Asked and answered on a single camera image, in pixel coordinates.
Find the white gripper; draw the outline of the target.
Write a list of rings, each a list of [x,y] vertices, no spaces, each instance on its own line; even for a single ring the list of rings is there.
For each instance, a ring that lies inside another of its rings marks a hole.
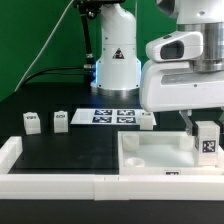
[[[195,136],[192,109],[224,106],[224,71],[196,73],[189,62],[155,63],[142,69],[140,104],[147,112],[180,111],[185,131]],[[224,134],[224,108],[218,119]]]

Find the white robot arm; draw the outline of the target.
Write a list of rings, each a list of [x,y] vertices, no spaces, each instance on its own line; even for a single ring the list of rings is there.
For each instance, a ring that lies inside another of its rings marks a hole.
[[[224,107],[224,0],[155,0],[176,20],[176,31],[146,45],[136,57],[133,16],[117,3],[102,7],[102,54],[94,91],[126,95],[139,90],[147,112]]]

